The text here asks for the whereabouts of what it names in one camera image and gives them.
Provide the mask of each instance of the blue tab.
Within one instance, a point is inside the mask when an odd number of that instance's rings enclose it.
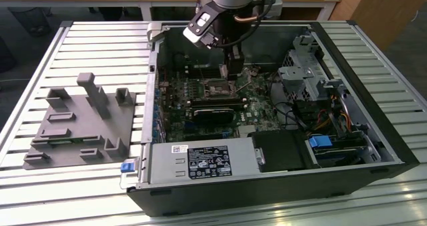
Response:
[[[122,173],[133,173],[135,172],[135,162],[125,162],[121,167]]]
[[[313,138],[309,139],[309,142],[313,148],[333,146],[330,136],[313,136]]]

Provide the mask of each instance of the black cylinder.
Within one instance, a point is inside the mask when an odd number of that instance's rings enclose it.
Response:
[[[31,36],[39,37],[51,32],[46,14],[39,7],[8,7],[21,25]]]
[[[8,71],[16,66],[16,59],[8,49],[6,41],[0,37],[0,73]]]

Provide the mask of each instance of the table leg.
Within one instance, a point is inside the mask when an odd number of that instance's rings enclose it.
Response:
[[[330,20],[334,8],[335,8],[337,2],[326,2],[325,6],[321,10],[319,16],[318,16],[318,21],[327,21]]]
[[[153,21],[153,3],[151,2],[142,2],[139,4],[141,7],[141,13],[142,13],[142,19],[145,21]]]

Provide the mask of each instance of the aluminum extrusion table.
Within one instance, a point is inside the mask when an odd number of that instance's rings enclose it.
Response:
[[[137,95],[130,158],[141,155],[150,22],[75,22],[59,29],[0,133],[0,225],[347,225],[426,223],[427,102],[357,25],[322,22],[421,166],[351,195],[151,218],[126,195],[121,163],[25,170],[51,87],[85,94],[77,77],[97,75],[106,93]],[[339,78],[331,62],[331,72]]]

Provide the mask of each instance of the power supply label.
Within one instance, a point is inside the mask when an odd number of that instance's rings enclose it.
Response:
[[[189,176],[193,180],[233,175],[227,146],[189,148]]]

